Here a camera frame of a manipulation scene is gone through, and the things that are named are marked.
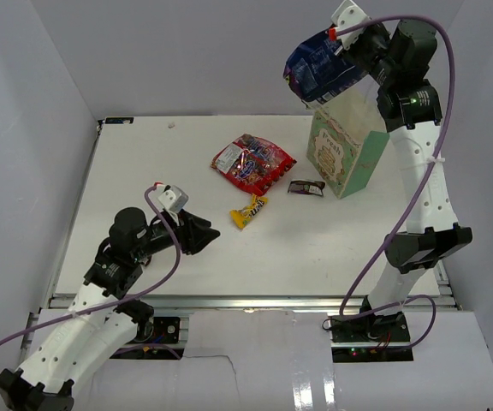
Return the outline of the yellow candy pack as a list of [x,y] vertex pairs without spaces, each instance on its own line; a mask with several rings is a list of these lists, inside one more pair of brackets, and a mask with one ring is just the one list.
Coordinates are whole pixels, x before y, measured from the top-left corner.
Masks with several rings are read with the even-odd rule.
[[250,203],[239,209],[231,210],[229,215],[239,230],[243,230],[254,217],[266,206],[268,199],[264,196],[251,195]]

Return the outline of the blue purple chips bag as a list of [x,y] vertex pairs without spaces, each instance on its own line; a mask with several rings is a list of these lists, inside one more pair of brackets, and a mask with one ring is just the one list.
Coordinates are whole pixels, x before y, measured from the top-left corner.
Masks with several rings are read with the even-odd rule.
[[300,43],[285,62],[282,77],[311,110],[356,85],[367,73],[342,55],[342,42],[323,30]]

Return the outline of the green paper gift bag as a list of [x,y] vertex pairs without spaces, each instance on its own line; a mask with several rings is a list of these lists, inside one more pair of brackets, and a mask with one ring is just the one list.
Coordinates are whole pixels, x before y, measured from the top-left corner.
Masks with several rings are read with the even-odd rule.
[[306,157],[342,199],[367,186],[388,142],[376,100],[351,87],[313,111]]

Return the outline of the red candy bag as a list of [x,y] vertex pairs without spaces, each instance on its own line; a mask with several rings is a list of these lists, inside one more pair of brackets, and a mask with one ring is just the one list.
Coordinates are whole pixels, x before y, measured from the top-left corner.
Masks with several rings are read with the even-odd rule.
[[212,169],[238,189],[264,196],[296,164],[280,146],[251,134],[226,145],[211,161]]

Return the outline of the brown chocolate bar wrapper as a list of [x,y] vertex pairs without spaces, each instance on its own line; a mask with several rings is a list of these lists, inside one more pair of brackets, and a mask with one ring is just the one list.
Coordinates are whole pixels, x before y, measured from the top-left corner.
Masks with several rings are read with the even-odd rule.
[[325,186],[326,183],[323,181],[296,179],[289,183],[288,193],[323,197]]

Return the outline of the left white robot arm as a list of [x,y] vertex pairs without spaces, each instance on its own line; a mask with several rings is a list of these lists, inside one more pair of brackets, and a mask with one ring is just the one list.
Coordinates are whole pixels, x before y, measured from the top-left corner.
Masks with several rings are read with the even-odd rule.
[[16,370],[0,373],[0,395],[10,410],[70,410],[74,394],[124,344],[153,332],[152,306],[128,291],[169,247],[186,255],[220,236],[211,222],[187,211],[146,219],[137,207],[120,210],[92,266],[59,323]]

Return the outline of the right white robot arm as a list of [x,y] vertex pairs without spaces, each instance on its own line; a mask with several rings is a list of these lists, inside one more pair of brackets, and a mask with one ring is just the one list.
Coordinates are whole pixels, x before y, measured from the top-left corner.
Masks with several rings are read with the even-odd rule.
[[401,20],[392,33],[378,22],[363,28],[347,50],[379,85],[377,108],[409,200],[407,215],[385,237],[386,265],[361,307],[360,334],[372,342],[402,321],[401,307],[415,283],[472,241],[472,230],[460,225],[448,195],[440,154],[443,114],[437,90],[426,78],[436,33],[420,20]]

